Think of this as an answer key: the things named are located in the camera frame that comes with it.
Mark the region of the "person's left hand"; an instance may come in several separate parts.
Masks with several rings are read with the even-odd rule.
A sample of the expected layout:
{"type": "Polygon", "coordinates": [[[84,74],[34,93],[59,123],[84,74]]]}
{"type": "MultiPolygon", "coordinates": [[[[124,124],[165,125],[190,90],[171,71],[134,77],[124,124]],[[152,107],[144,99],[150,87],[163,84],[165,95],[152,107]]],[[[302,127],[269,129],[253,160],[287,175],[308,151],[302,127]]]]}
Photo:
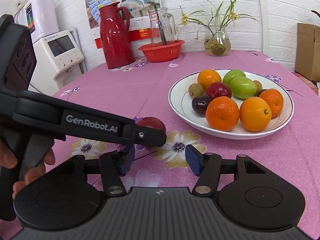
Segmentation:
{"type": "MultiPolygon", "coordinates": [[[[14,199],[16,195],[23,189],[25,186],[29,185],[33,181],[40,178],[46,173],[45,165],[54,165],[55,164],[55,155],[53,150],[49,150],[44,156],[43,160],[36,166],[29,169],[22,181],[18,181],[13,185],[12,198],[14,199]]],[[[4,168],[14,168],[17,165],[17,159],[14,154],[7,148],[7,146],[1,141],[1,166],[4,168]]]]}

